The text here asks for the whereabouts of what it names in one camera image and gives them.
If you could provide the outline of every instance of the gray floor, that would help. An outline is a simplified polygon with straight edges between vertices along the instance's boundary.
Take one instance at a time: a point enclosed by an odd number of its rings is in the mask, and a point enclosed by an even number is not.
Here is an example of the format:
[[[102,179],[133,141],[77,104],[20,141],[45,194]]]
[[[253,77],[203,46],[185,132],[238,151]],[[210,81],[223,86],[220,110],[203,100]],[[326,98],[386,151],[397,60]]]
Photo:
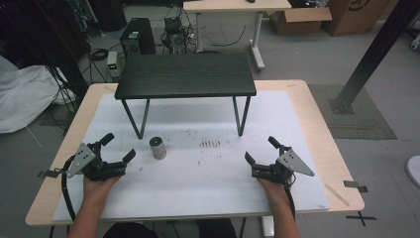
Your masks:
[[[162,33],[160,20],[166,12],[164,8],[145,10],[130,6],[126,9],[126,17],[152,19],[158,41]],[[233,24],[222,28],[227,43],[241,35],[243,25],[236,24],[236,27]],[[259,80],[298,78],[310,84],[345,84],[381,26],[379,22],[370,33],[357,36],[332,38],[321,30],[312,35],[280,37],[264,21],[259,45],[265,70],[254,69],[254,77]],[[203,29],[203,35],[213,42],[225,41],[219,27],[209,25]],[[227,48],[206,47],[206,50],[248,52],[248,39],[252,35],[252,26],[247,26],[237,44]],[[119,33],[107,33],[104,38],[91,37],[92,48],[108,49],[119,43]],[[363,193],[366,204],[363,216],[377,220],[367,220],[367,226],[362,226],[360,220],[346,218],[346,215],[358,215],[356,212],[298,214],[296,221],[302,237],[418,237],[420,188],[405,171],[407,160],[420,155],[420,53],[412,52],[410,44],[411,39],[407,36],[400,37],[366,85],[368,94],[398,139],[336,140],[354,179],[367,186],[368,192]],[[81,59],[79,65],[86,68],[87,59]],[[99,62],[98,67],[105,73],[103,62]],[[93,81],[102,82],[95,71],[93,69]],[[90,81],[89,73],[84,75]],[[0,135],[0,237],[49,235],[49,227],[31,227],[25,223],[26,214],[43,182],[37,174],[51,165],[63,139],[59,128],[39,126],[43,117],[28,126],[42,146],[27,129]],[[234,218],[233,221],[239,234],[241,219]],[[102,224],[100,234],[109,225]],[[172,228],[164,222],[157,222],[156,226],[163,237],[175,237]],[[175,226],[180,237],[197,237],[197,228],[192,221],[179,221]],[[54,237],[64,236],[65,227],[58,227]],[[248,220],[245,237],[262,237],[257,218]]]

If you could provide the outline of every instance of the black table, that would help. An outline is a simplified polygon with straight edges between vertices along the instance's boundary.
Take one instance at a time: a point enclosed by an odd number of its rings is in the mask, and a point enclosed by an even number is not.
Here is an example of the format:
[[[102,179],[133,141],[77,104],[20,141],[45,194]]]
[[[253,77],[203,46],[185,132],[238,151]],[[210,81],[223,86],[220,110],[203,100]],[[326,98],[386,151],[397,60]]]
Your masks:
[[[131,55],[115,92],[139,139],[143,139],[151,99],[233,97],[238,135],[242,136],[251,96],[257,95],[246,54]],[[246,96],[240,123],[236,97]],[[147,99],[141,132],[126,100]]]

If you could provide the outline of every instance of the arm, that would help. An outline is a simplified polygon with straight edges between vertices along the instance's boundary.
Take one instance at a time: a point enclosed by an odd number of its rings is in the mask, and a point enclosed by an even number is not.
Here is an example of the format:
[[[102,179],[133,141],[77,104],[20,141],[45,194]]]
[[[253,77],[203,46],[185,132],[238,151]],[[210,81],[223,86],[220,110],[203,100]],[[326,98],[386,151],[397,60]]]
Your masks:
[[[265,190],[265,196],[274,219],[274,237],[300,237],[290,210],[290,204],[280,183],[258,179]]]
[[[84,178],[83,201],[68,233],[69,238],[96,238],[99,217],[105,207],[109,191],[118,179],[91,181],[89,178]]]

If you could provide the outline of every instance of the metal can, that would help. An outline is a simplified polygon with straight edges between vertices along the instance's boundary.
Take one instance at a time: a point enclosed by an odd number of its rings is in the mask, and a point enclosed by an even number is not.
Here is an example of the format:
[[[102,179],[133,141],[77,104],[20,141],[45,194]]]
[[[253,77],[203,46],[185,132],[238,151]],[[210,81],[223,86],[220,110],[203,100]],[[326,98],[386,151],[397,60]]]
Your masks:
[[[163,140],[161,137],[151,138],[150,145],[156,159],[162,160],[166,157],[166,149],[164,148]]]

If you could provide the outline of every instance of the person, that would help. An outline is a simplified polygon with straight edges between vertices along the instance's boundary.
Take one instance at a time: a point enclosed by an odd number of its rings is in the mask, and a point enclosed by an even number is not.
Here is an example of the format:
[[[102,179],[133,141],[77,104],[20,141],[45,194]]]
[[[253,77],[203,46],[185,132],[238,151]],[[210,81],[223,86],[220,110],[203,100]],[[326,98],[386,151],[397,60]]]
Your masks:
[[[84,178],[83,201],[67,237],[97,237],[100,215],[105,208],[109,191],[118,179],[108,178],[105,181],[91,181],[89,178]],[[258,178],[258,181],[265,191],[265,196],[271,210],[274,221],[274,237],[299,237],[299,231],[290,209],[287,194],[282,185],[260,178]],[[236,237],[230,219],[197,220],[197,224],[200,230],[200,238]],[[149,230],[142,224],[117,223],[111,227],[104,237],[157,238],[157,235],[154,231]]]

